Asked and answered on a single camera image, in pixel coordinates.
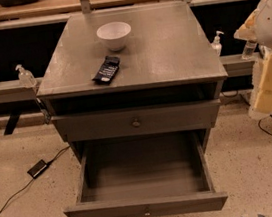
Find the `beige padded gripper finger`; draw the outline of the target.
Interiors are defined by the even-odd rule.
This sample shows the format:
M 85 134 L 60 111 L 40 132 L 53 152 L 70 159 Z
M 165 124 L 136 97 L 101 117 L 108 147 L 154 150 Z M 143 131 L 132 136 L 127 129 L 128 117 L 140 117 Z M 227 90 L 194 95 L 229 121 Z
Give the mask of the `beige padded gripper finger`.
M 272 114 L 272 51 L 254 63 L 253 91 L 251 92 L 249 117 L 255 120 Z

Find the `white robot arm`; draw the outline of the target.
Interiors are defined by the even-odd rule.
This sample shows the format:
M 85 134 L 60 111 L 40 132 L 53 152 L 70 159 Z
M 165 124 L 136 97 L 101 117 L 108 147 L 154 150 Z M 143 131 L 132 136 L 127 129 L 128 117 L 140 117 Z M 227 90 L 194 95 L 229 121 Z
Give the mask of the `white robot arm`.
M 234 34 L 235 39 L 256 41 L 264 56 L 253 65 L 249 117 L 259 120 L 272 114 L 272 0 L 260 0 Z

